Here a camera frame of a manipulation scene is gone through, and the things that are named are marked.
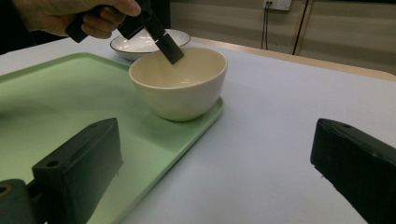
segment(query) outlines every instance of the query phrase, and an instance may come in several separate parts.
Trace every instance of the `bowl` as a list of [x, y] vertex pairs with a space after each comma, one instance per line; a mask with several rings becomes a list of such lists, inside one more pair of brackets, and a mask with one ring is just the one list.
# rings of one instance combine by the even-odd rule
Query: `bowl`
[[129, 75], [154, 114], [173, 121], [196, 119], [215, 105], [227, 72], [227, 59], [213, 49], [183, 47], [170, 64], [160, 52], [134, 62]]
[[[191, 39], [188, 34], [177, 30], [166, 29], [166, 33], [168, 33], [180, 47], [188, 44]], [[159, 50], [146, 29], [141, 30], [130, 40], [119, 35], [111, 41], [110, 47], [121, 57], [129, 60], [136, 60], [144, 55]]]

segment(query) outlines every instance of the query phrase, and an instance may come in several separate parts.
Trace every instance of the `wall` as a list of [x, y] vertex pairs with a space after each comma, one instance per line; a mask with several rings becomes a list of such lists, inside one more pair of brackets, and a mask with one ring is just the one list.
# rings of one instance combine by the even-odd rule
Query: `wall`
[[[292, 52], [306, 2], [270, 11], [269, 50]], [[396, 74], [395, 11], [396, 4], [314, 0], [296, 54]], [[258, 49], [263, 14], [262, 0], [171, 0], [173, 29]]]
[[[290, 52], [301, 0], [289, 12], [269, 14], [268, 49]], [[172, 28], [190, 35], [253, 48], [262, 44], [262, 0], [171, 0]]]
[[299, 55], [396, 75], [396, 4], [314, 1]]

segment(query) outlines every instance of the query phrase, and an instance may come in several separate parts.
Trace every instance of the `hand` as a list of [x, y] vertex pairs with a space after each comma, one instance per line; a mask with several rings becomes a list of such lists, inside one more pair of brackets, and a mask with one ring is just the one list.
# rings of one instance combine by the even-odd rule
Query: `hand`
[[67, 36], [64, 30], [77, 13], [99, 5], [113, 6], [104, 7], [99, 16], [89, 13], [83, 16], [82, 31], [97, 38], [111, 37], [125, 15], [137, 16], [141, 10], [135, 0], [13, 0], [13, 3], [29, 31], [63, 36]]

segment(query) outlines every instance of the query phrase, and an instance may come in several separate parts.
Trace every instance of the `electrical cable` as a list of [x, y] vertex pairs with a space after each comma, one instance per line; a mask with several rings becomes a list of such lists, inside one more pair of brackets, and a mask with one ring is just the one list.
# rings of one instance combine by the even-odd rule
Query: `electrical cable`
[[268, 15], [270, 14], [270, 6], [272, 5], [272, 2], [267, 4], [268, 7], [266, 8], [267, 13], [266, 13], [266, 18], [265, 18], [265, 49], [268, 49]]
[[265, 41], [265, 49], [268, 49], [268, 14], [272, 2], [266, 2], [264, 7], [264, 18], [262, 23], [262, 49]]
[[304, 4], [305, 4], [305, 7], [304, 7], [304, 12], [303, 12], [303, 18], [301, 19], [300, 26], [299, 26], [299, 28], [298, 28], [297, 39], [296, 39], [296, 41], [295, 41], [295, 43], [294, 43], [294, 46], [293, 46], [293, 53], [292, 53], [292, 55], [295, 55], [296, 50], [297, 50], [297, 46], [298, 46], [298, 42], [299, 42], [299, 38], [300, 38], [301, 29], [303, 28], [303, 23], [304, 23], [304, 18], [305, 18], [305, 12], [306, 12], [306, 9], [307, 9], [307, 7], [308, 7], [308, 2], [309, 2], [309, 0], [305, 0], [305, 3], [304, 3]]

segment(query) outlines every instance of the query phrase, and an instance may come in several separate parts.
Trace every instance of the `table surface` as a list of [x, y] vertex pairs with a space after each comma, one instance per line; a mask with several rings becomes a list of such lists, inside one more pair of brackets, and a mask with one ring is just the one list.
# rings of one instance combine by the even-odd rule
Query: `table surface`
[[[131, 63], [110, 41], [10, 52], [0, 74], [76, 52]], [[200, 38], [189, 45], [227, 57], [224, 112], [122, 223], [365, 223], [309, 156], [319, 118], [396, 147], [395, 76]]]

